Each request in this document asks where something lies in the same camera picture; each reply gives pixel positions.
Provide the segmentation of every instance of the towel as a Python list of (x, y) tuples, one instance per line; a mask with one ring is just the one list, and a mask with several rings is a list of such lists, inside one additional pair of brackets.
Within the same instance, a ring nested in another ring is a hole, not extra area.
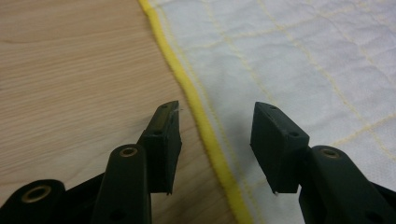
[(396, 2), (140, 0), (240, 223), (304, 223), (249, 146), (255, 102), (396, 190)]

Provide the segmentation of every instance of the white cloth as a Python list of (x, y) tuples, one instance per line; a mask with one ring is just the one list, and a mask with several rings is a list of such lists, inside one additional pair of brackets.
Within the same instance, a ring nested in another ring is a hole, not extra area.
[[(396, 2), (141, 3), (151, 22), (152, 13), (158, 17), (157, 38), (166, 42), (160, 45), (239, 222), (304, 222), (298, 195), (275, 196), (249, 147), (257, 101), (283, 110), (310, 135), (311, 147), (344, 150), (369, 180), (396, 190)], [(235, 211), (241, 206), (250, 219)]]

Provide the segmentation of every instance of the white towel with yellow border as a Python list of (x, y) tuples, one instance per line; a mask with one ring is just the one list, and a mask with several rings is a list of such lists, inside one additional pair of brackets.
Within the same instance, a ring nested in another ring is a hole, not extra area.
[(249, 147), (256, 101), (396, 190), (396, 4), (140, 0), (240, 223), (304, 222)]

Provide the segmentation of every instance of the yellow cloth edge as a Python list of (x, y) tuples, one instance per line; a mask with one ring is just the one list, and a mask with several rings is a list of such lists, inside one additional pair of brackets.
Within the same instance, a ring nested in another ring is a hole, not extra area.
[(233, 214), (239, 223), (253, 223), (253, 218), (250, 215), (239, 187), (229, 169), (227, 161), (225, 160), (219, 143), (216, 139), (214, 130), (211, 128), (210, 121), (205, 114), (204, 107), (199, 99), (199, 94), (191, 83), (189, 77), (183, 69), (182, 64), (178, 60), (176, 54), (164, 38), (163, 29), (161, 27), (160, 18), (155, 9), (149, 3), (149, 0), (138, 0), (141, 7), (148, 15), (151, 27), (153, 29), (155, 38), (160, 46), (165, 60), (169, 63), (174, 71), (177, 81), (180, 83), (183, 91), (187, 96), (187, 101), (191, 107), (192, 114), (198, 124), (198, 130), (203, 139), (206, 152), (209, 155), (211, 164), (223, 186), (226, 193), (229, 205), (233, 210)]

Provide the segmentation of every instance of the wooden surface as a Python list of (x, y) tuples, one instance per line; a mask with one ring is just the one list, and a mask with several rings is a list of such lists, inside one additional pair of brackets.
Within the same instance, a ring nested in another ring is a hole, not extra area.
[(181, 88), (135, 0), (0, 0), (0, 204), (54, 178), (70, 189), (135, 143), (160, 104), (180, 101), (174, 194), (154, 223), (234, 223)]

